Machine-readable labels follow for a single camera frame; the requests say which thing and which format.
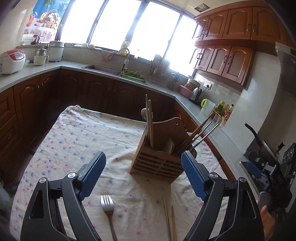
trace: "poster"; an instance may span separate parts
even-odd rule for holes
[[[24,34],[42,36],[42,42],[54,40],[69,2],[70,0],[38,0]]]

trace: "red and white rice cooker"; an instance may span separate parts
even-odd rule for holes
[[[24,51],[8,50],[0,55],[0,74],[12,74],[23,68],[26,60]]]

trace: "fork handle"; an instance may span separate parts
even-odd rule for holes
[[[115,234],[115,231],[114,231],[114,228],[113,228],[112,216],[111,215],[108,215],[108,219],[109,219],[109,224],[110,224],[110,228],[111,228],[111,233],[112,233],[113,241],[118,241],[118,239],[116,237],[116,234]]]

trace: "power outlet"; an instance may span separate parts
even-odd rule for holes
[[[211,87],[212,87],[212,84],[210,84],[210,83],[208,83],[208,82],[205,82],[204,83],[204,87],[206,87],[207,89],[211,89]]]

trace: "rice cooker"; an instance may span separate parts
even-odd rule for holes
[[[64,51],[64,43],[61,41],[50,41],[47,47],[47,55],[50,62],[61,61]]]
[[[0,55],[0,74],[12,74],[24,67],[26,55],[17,49],[8,50]]]

